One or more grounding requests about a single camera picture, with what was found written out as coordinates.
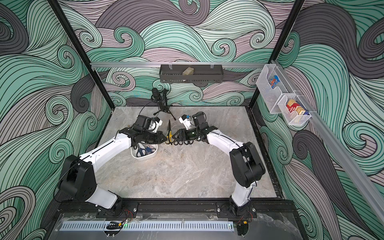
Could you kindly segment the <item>yellow handled scissors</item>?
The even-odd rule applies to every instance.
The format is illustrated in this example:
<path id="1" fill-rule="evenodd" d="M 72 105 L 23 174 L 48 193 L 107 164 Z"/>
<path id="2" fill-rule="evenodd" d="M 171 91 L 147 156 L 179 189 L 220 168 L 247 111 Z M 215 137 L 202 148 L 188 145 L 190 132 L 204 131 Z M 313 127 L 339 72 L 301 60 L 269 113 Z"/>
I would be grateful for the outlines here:
<path id="1" fill-rule="evenodd" d="M 167 126 L 167 140 L 165 142 L 166 145 L 172 145 L 172 130 L 171 130 L 171 121 L 169 120 L 168 126 Z"/>

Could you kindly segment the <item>white plastic storage box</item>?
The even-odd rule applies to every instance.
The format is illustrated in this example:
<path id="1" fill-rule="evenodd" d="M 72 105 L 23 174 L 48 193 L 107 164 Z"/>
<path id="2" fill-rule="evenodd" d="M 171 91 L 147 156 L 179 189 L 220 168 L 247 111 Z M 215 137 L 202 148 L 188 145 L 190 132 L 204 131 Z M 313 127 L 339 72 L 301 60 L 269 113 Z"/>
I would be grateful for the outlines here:
<path id="1" fill-rule="evenodd" d="M 138 161 L 154 158 L 158 152 L 158 145 L 138 143 L 131 147 L 131 155 Z"/>

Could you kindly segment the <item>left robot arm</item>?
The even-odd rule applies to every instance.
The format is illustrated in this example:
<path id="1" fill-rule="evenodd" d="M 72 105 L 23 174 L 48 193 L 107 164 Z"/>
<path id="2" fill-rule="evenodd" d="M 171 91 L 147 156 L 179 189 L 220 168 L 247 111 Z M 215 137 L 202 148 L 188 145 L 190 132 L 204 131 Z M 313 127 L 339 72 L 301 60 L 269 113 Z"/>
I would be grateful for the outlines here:
<path id="1" fill-rule="evenodd" d="M 162 144 L 167 137 L 161 132 L 136 132 L 124 128 L 100 147 L 80 156 L 70 155 L 64 161 L 57 188 L 76 201 L 112 209 L 118 195 L 98 187 L 95 173 L 119 153 L 138 143 Z"/>

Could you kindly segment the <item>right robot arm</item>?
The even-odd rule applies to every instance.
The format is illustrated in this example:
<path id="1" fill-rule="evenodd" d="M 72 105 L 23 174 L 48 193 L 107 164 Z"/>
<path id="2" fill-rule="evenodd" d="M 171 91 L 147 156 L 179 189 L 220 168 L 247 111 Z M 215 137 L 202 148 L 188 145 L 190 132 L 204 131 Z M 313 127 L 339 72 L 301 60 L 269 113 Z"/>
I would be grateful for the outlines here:
<path id="1" fill-rule="evenodd" d="M 216 127 L 180 129 L 172 136 L 172 139 L 175 143 L 184 144 L 199 140 L 213 145 L 227 154 L 236 180 L 230 204 L 236 209 L 242 209 L 249 203 L 253 188 L 266 173 L 265 165 L 253 143 L 236 141 Z"/>

